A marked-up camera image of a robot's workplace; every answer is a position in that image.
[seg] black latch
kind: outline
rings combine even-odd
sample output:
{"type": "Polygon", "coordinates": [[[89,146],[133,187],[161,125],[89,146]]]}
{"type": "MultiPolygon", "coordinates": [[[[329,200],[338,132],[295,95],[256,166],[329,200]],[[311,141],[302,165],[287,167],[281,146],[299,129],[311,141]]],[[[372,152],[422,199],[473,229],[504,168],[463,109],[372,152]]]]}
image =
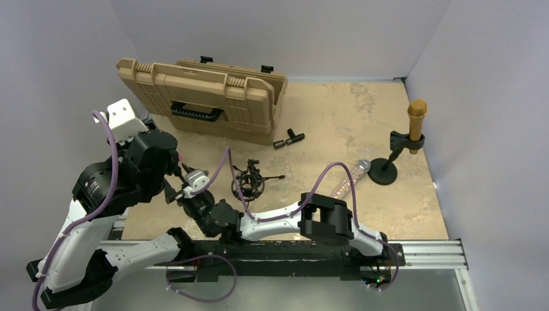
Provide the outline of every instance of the black latch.
{"type": "MultiPolygon", "coordinates": [[[[301,194],[301,202],[308,193],[301,194]]],[[[314,194],[312,200],[303,209],[301,221],[297,224],[300,234],[318,243],[343,246],[354,238],[351,231],[353,213],[342,200],[314,194]],[[313,213],[320,209],[320,221],[313,220],[313,213]]]]}
{"type": "Polygon", "coordinates": [[[261,72],[262,73],[272,73],[275,70],[273,66],[265,66],[261,65],[261,72]]]}
{"type": "Polygon", "coordinates": [[[214,62],[214,59],[209,57],[209,56],[200,56],[200,63],[207,63],[207,62],[210,62],[210,63],[213,63],[214,62]]]}

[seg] black clamp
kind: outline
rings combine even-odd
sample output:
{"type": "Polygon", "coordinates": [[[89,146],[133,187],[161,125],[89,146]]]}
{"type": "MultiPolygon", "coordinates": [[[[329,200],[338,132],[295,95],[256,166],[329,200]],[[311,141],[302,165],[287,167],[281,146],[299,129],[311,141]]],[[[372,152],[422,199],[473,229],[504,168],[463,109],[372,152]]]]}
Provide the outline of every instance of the black clamp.
{"type": "Polygon", "coordinates": [[[261,65],[261,72],[262,73],[272,73],[275,70],[273,66],[265,66],[261,65]]]}
{"type": "MultiPolygon", "coordinates": [[[[301,201],[307,198],[309,193],[301,194],[301,201]]],[[[313,241],[333,246],[344,246],[354,238],[351,231],[353,213],[347,209],[347,203],[342,200],[313,194],[309,204],[301,213],[301,221],[297,223],[300,234],[313,241]],[[313,220],[313,213],[320,210],[320,222],[313,220]]]]}
{"type": "Polygon", "coordinates": [[[273,143],[274,149],[280,149],[284,146],[291,145],[293,143],[297,143],[298,141],[302,141],[303,139],[305,139],[305,134],[304,133],[295,135],[295,133],[293,132],[293,130],[291,128],[289,128],[287,132],[288,132],[288,136],[290,136],[290,138],[286,139],[286,140],[275,141],[273,143]]]}
{"type": "Polygon", "coordinates": [[[214,59],[209,57],[209,56],[200,56],[200,63],[207,63],[207,62],[210,62],[210,63],[213,63],[214,62],[214,59]]]}
{"type": "Polygon", "coordinates": [[[407,148],[409,150],[419,150],[423,148],[425,143],[425,136],[422,134],[419,141],[411,141],[409,134],[400,134],[398,132],[391,132],[389,147],[392,153],[388,159],[378,158],[370,162],[371,167],[368,171],[368,175],[374,183],[378,185],[390,185],[396,180],[398,171],[396,169],[395,161],[402,150],[407,148]]]}
{"type": "Polygon", "coordinates": [[[419,141],[411,141],[409,134],[400,134],[399,132],[391,132],[389,148],[391,151],[401,150],[406,148],[409,150],[419,150],[425,144],[425,136],[422,134],[419,141]]]}

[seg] gold microphone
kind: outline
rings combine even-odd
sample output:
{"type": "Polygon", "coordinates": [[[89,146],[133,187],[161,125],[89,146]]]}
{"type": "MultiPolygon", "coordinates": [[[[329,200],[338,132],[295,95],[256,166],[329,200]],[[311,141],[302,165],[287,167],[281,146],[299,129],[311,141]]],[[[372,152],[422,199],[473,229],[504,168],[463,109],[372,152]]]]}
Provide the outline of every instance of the gold microphone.
{"type": "MultiPolygon", "coordinates": [[[[410,118],[411,141],[420,141],[421,128],[423,127],[423,118],[427,115],[427,103],[420,98],[412,100],[408,107],[408,117],[410,118]]],[[[411,154],[417,154],[417,150],[410,150],[411,154]]]]}

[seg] white wall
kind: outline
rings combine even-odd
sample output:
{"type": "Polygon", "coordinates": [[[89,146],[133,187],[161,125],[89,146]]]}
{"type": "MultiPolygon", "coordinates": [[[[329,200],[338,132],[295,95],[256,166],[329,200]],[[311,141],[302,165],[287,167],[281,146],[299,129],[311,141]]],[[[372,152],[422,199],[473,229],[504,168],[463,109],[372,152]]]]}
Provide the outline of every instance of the white wall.
{"type": "Polygon", "coordinates": [[[549,3],[453,1],[407,90],[482,310],[547,310],[549,3]]]}
{"type": "Polygon", "coordinates": [[[111,0],[140,61],[272,65],[295,80],[407,76],[451,0],[111,0]]]}
{"type": "Polygon", "coordinates": [[[108,1],[0,5],[0,301],[30,310],[42,258],[81,171],[109,157],[92,109],[128,97],[115,67],[135,51],[108,1]]]}

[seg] tan carrying case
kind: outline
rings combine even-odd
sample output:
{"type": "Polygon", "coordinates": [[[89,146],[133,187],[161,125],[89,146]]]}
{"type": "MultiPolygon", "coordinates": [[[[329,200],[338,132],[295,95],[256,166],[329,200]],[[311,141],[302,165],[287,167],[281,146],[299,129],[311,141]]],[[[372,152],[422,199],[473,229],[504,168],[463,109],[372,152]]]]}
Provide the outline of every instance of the tan carrying case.
{"type": "Polygon", "coordinates": [[[284,75],[193,60],[168,65],[123,58],[117,68],[143,106],[178,130],[273,143],[284,75]]]}

